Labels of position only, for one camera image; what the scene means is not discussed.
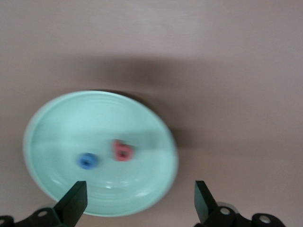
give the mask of red plastic piece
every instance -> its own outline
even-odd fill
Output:
[[[114,156],[117,161],[129,161],[133,157],[133,149],[131,146],[121,143],[120,140],[113,142]]]

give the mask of black metal bracket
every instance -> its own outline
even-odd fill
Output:
[[[0,227],[74,227],[86,206],[86,182],[78,181],[53,208],[36,210],[17,223],[12,216],[0,216]]]
[[[248,220],[229,207],[218,206],[204,181],[196,181],[195,208],[201,222],[195,227],[285,227],[270,214],[258,213]]]

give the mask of table surface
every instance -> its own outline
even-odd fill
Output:
[[[191,227],[194,181],[251,218],[303,223],[303,1],[0,1],[0,214],[54,203],[22,154],[31,116],[72,91],[148,103],[173,132],[170,192],[135,215],[77,226]]]

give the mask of plate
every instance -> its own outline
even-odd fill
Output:
[[[86,214],[117,217],[158,202],[176,177],[178,155],[149,108],[105,91],[79,91],[45,104],[24,135],[24,158],[39,187],[58,201],[86,181]]]

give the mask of red object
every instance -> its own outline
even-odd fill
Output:
[[[117,161],[129,161],[133,157],[133,149],[131,146],[121,143],[120,140],[113,142],[114,156]]]

